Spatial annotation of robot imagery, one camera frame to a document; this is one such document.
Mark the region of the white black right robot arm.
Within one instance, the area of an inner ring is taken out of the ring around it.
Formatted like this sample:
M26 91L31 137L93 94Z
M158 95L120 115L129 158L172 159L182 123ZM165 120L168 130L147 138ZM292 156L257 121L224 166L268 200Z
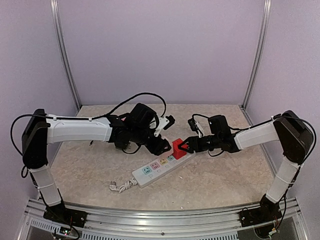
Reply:
M177 147L186 153L211 152L220 149L223 153L237 153L253 146L279 142L283 151L282 163L271 187L260 200L256 218L266 222L271 218L280 200L293 186L306 159L315 148L317 136L313 126L287 110L271 119L247 128L232 128L223 115L207 118L211 134L204 135L194 118L188 124L197 136L190 136Z

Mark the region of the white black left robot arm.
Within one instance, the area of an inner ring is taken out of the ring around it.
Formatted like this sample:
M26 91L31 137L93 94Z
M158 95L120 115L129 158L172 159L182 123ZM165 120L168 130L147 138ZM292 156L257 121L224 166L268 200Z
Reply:
M22 157L22 170L30 174L39 191L46 210L57 221L63 223L70 218L63 198L56 187L49 162L49 144L91 141L114 144L116 149L127 151L134 143L138 149L145 146L155 156L171 150L169 141L161 132L170 128L175 119L172 115L158 115L155 110L143 103L137 103L129 113L115 115L123 102L110 112L94 117L57 116L45 113L42 108L32 114L18 116L12 123L22 118L29 122L21 136L21 148L17 152Z

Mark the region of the dark green cube socket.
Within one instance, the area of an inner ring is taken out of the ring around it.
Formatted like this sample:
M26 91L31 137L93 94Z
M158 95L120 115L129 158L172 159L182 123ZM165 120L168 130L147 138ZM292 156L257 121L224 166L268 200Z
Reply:
M126 154L130 154L131 153L131 151L130 151L131 150L131 144L130 143L125 144L120 149L121 149L122 152L124 152Z

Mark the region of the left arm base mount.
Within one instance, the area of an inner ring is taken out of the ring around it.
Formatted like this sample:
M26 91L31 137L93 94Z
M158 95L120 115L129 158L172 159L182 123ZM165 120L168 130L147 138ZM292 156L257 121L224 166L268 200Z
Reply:
M85 211L69 209L62 213L52 212L46 209L43 218L56 223L65 224L72 227L83 228L87 220L88 213Z

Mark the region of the red cube socket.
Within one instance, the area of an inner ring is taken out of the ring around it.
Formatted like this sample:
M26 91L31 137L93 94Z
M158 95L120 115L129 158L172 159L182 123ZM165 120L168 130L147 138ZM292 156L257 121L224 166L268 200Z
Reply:
M181 144L183 142L183 140L181 138L178 138L176 140L174 140L172 142L172 146L173 146L173 153L172 153L172 156L176 159L176 160L179 160L181 159L182 157L184 157L187 152L179 149L179 144Z

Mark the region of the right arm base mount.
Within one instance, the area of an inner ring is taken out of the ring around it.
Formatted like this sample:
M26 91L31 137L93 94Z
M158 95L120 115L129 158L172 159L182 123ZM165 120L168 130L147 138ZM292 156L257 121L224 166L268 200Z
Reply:
M242 227L259 225L276 219L280 220L281 217L282 212L280 209L276 209L269 213L268 211L264 211L261 207L257 207L251 209L244 208L239 212L239 219Z

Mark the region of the white power strip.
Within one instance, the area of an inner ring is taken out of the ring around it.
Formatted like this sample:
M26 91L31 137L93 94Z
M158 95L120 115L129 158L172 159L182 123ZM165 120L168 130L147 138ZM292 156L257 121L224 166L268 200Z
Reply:
M137 181L140 188L144 188L151 183L159 180L173 170L179 168L184 163L192 159L196 154L187 153L177 159L172 154L166 158L157 158L156 160L134 170L132 176Z

